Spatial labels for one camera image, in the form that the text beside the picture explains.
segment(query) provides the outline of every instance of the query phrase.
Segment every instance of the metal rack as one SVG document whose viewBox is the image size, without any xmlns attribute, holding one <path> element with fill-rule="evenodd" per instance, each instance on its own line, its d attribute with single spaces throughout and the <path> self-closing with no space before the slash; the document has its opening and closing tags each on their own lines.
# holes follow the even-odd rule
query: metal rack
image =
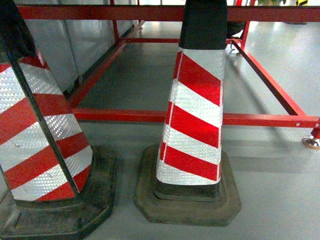
<svg viewBox="0 0 320 240">
<path fill-rule="evenodd" d="M 129 43 L 178 43 L 177 38 L 143 38 L 134 37 L 145 21 L 181 22 L 184 15 L 184 6 L 176 5 L 20 5 L 20 13 L 24 19 L 38 20 L 112 20 L 115 36 L 115 49 L 98 66 L 95 71 L 69 98 L 73 113 L 78 120 L 87 121 L 124 121 L 124 122 L 153 122 L 163 123 L 165 111 L 132 110 L 132 109 L 94 109 L 79 108 L 90 89 L 103 76 L 108 67 Z M 320 22 L 320 7 L 295 6 L 229 6 L 228 20 L 246 22 L 243 33 L 239 39 L 227 39 L 227 44 L 236 47 L 239 53 L 249 63 L 272 94 L 288 112 L 288 115 L 272 114 L 239 114 L 224 113 L 224 125 L 263 126 L 263 127 L 289 127 L 312 128 L 311 135 L 320 139 L 320 116 L 309 116 L 286 93 L 286 91 L 273 79 L 264 67 L 246 50 L 246 41 L 250 21 L 258 22 Z M 117 29 L 117 20 L 138 20 L 126 37 L 120 37 Z"/>
</svg>

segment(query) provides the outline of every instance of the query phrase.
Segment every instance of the white panel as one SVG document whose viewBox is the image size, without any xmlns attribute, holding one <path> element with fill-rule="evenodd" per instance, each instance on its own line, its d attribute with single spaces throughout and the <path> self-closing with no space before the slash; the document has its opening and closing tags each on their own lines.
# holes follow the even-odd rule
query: white panel
<svg viewBox="0 0 320 240">
<path fill-rule="evenodd" d="M 104 5 L 105 0 L 60 0 L 62 4 Z M 115 43 L 110 20 L 67 20 L 67 31 L 79 75 L 84 74 Z"/>
<path fill-rule="evenodd" d="M 134 0 L 114 0 L 114 4 L 116 5 L 135 5 L 136 1 Z M 123 35 L 132 25 L 134 24 L 134 21 L 124 21 L 124 20 L 118 20 L 117 21 L 117 27 L 119 35 Z"/>
<path fill-rule="evenodd" d="M 16 0 L 16 4 L 58 4 L 57 0 Z M 74 85 L 78 74 L 72 56 L 64 21 L 26 20 L 36 44 L 48 63 L 60 89 Z"/>
</svg>

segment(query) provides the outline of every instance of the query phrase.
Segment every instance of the reflective stripe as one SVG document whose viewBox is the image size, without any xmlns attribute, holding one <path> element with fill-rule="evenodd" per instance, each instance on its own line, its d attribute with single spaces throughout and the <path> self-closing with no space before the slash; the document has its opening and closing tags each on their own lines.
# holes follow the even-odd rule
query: reflective stripe
<svg viewBox="0 0 320 240">
<path fill-rule="evenodd" d="M 72 113 L 72 110 L 63 95 L 35 93 L 34 98 L 43 116 Z"/>
<path fill-rule="evenodd" d="M 0 72 L 0 114 L 24 98 L 25 94 L 18 83 L 12 67 Z"/>
<path fill-rule="evenodd" d="M 60 165 L 56 165 L 11 192 L 16 200 L 34 201 L 65 183 L 67 183 L 66 176 Z"/>
<path fill-rule="evenodd" d="M 45 116 L 44 119 L 55 141 L 82 133 L 73 114 Z"/>
<path fill-rule="evenodd" d="M 40 174 L 56 166 L 58 160 L 52 148 L 47 146 L 35 155 L 4 172 L 10 189 L 16 189 Z"/>
<path fill-rule="evenodd" d="M 26 98 L 0 113 L 0 145 L 29 128 L 36 121 L 34 111 Z"/>
<path fill-rule="evenodd" d="M 182 110 L 217 128 L 222 126 L 222 108 L 192 91 L 176 79 L 173 80 L 170 101 Z"/>
<path fill-rule="evenodd" d="M 179 170 L 159 159 L 157 162 L 156 178 L 160 182 L 175 185 L 210 185 L 218 183 L 218 181 Z"/>
<path fill-rule="evenodd" d="M 218 164 L 221 159 L 221 147 L 210 146 L 173 129 L 169 125 L 165 125 L 163 142 L 180 152 L 212 164 Z"/>
<path fill-rule="evenodd" d="M 19 65 L 34 94 L 63 95 L 51 71 L 24 63 Z"/>
<path fill-rule="evenodd" d="M 65 159 L 65 164 L 72 177 L 78 175 L 91 165 L 92 154 L 91 147 L 87 146 L 83 150 Z"/>
<path fill-rule="evenodd" d="M 39 123 L 34 123 L 32 126 L 0 145 L 0 164 L 2 170 L 6 172 L 47 146 L 49 146 L 49 143 Z"/>
<path fill-rule="evenodd" d="M 219 147 L 219 128 L 202 121 L 176 105 L 173 107 L 170 126 L 191 138 L 215 148 Z"/>
<path fill-rule="evenodd" d="M 225 77 L 225 50 L 192 50 L 183 49 L 183 54 L 215 78 L 223 81 Z"/>
</svg>

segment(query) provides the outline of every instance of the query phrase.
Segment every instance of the traffic cone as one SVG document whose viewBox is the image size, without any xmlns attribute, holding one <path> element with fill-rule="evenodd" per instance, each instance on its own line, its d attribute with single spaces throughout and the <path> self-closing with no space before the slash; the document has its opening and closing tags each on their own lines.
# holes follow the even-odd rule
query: traffic cone
<svg viewBox="0 0 320 240">
<path fill-rule="evenodd" d="M 145 150 L 135 204 L 150 222 L 226 226 L 241 203 L 221 149 L 227 3 L 187 0 L 162 143 Z"/>
<path fill-rule="evenodd" d="M 82 238 L 111 214 L 115 160 L 90 147 L 14 2 L 0 7 L 0 238 Z"/>
</svg>

